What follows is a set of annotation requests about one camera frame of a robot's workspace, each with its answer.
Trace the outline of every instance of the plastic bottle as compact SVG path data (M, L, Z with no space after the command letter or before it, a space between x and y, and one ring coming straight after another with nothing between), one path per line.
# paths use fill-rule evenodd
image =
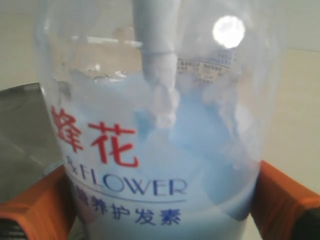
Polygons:
M56 0L38 18L88 239L241 239L283 49L269 3Z

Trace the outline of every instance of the blue liquid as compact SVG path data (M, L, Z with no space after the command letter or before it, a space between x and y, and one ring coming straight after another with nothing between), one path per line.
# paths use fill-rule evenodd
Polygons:
M90 85L99 95L99 88ZM132 99L122 94L122 86L116 88L104 86L101 92L112 92L113 101L123 101L130 105ZM134 141L134 155L139 158L138 168L119 167L116 164L99 165L99 156L94 150L86 152L79 163L89 164L95 170L97 181L102 183L105 174L113 174L114 186L121 189L124 184L120 179L141 180L145 194L133 194L125 188L112 192L105 186L99 188L99 196L106 203L124 206L130 215L115 219L113 210L108 205L108 213L97 214L96 209L86 208L77 198L79 216L84 223L91 240L240 240L249 214L250 201L258 174L254 163L243 147L239 136L231 135L219 115L219 106L204 105L198 90L180 96L180 105L176 112L176 122L171 129L159 129L153 125L149 113L143 108L133 108L121 125L131 124L137 130L135 138L124 139L123 142ZM113 109L104 106L108 114L98 113L92 109L93 103L83 101L76 108L82 115L83 123L93 119L111 123L119 113L112 114ZM230 154L236 146L237 154ZM124 155L130 162L133 155ZM182 192L170 195L170 184L166 180L183 180L186 186ZM160 189L155 195L152 183L157 182ZM89 185L88 194L97 194L94 185ZM137 222L136 209L152 210L153 223ZM179 210L179 221L163 224L162 210Z

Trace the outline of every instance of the white wall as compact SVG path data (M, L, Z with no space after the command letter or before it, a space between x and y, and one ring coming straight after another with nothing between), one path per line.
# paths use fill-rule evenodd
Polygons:
M0 11L33 15L38 1L49 0L0 0ZM288 48L320 52L320 0L279 1L284 5Z

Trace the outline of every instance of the red chinese text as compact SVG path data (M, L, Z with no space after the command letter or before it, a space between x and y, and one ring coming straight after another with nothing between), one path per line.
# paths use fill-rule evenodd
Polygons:
M126 163L122 162L121 160L121 153L128 151L132 149L134 146L131 143L127 143L124 145L119 145L118 137L122 134L135 134L136 131L132 129L122 129L119 124L115 124L113 127L107 127L104 122L100 122L99 125L95 124L89 124L88 125L92 129L99 130L101 133L101 136L98 137L91 146L98 146L101 162L104 164L108 163L108 156L106 151L106 142L110 139L111 140L111 147L112 151L109 153L110 156L113 156L114 161L116 164L123 166L123 167L129 167L129 168L137 168L139 166L139 160L136 156L133 157L133 163ZM109 137L107 135L107 132L114 133L113 136Z
M75 117L67 114L63 108L57 112L54 106L51 108L51 113L59 138L70 144L75 153L77 150L83 150L79 140L81 131L75 126Z

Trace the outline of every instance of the transparent bottle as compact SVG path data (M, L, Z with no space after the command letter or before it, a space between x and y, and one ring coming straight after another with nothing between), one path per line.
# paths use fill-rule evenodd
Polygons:
M238 240L277 89L265 0L55 0L39 81L87 238Z

